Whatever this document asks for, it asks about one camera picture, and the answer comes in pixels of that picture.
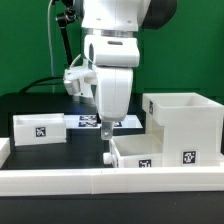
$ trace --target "wire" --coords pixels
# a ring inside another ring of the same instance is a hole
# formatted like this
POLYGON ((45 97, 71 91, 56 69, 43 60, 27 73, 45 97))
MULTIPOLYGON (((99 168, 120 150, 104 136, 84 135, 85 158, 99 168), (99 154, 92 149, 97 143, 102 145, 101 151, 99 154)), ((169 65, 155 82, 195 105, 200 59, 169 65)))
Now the wire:
POLYGON ((21 92, 21 93, 26 93, 27 90, 29 90, 30 88, 36 87, 36 86, 56 86, 56 85, 63 85, 63 83, 45 83, 45 84, 35 84, 33 86, 29 86, 27 87, 26 91, 21 92))
POLYGON ((51 86, 54 86, 54 85, 58 85, 58 83, 41 83, 41 82, 46 82, 46 81, 51 81, 51 80, 56 80, 56 79, 62 79, 63 76, 54 76, 54 77, 46 77, 46 78, 43 78, 43 79, 39 79, 39 80, 36 80, 32 83, 30 83, 29 85, 25 86, 24 88, 22 88, 19 93, 26 93, 26 91, 34 86, 44 86, 44 85, 51 85, 51 86))
POLYGON ((74 65, 76 64, 76 62, 81 58, 81 54, 79 54, 71 63, 69 69, 71 69, 72 67, 74 67, 74 65))
POLYGON ((50 22, 50 14, 51 14, 51 5, 54 0, 50 0, 47 10, 47 32, 48 32, 48 43, 49 43, 49 51, 50 51, 50 60, 51 60, 51 76, 55 76, 54 73, 54 55, 52 48, 52 40, 51 40, 51 22, 50 22))

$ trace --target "green wall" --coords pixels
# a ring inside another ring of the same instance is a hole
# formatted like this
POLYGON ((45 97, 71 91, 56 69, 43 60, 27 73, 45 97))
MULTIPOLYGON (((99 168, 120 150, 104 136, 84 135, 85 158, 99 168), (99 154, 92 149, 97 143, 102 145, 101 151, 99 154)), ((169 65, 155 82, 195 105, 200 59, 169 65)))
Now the green wall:
MULTIPOLYGON (((48 2, 1 1, 0 95, 51 75, 48 2)), ((63 74, 66 58, 53 17, 63 10, 61 4, 52 10, 57 75, 63 74)), ((79 22, 69 26, 69 35, 75 57, 80 52, 79 22)), ((176 15, 166 26, 157 31, 141 30, 138 37, 141 65, 135 71, 133 91, 194 91, 224 104, 223 0, 179 0, 176 15)), ((35 91, 52 89, 38 87, 35 91)))

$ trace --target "white bin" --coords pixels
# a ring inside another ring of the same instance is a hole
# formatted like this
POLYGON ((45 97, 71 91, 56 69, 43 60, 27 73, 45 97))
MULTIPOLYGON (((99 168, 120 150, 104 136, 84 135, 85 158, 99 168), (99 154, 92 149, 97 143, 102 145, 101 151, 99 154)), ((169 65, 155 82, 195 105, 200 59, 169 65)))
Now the white bin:
POLYGON ((116 159, 118 167, 142 167, 140 160, 148 167, 219 165, 223 105, 196 93, 143 94, 142 108, 145 135, 111 140, 115 167, 116 159))
POLYGON ((15 145, 66 142, 64 114, 13 116, 15 145))

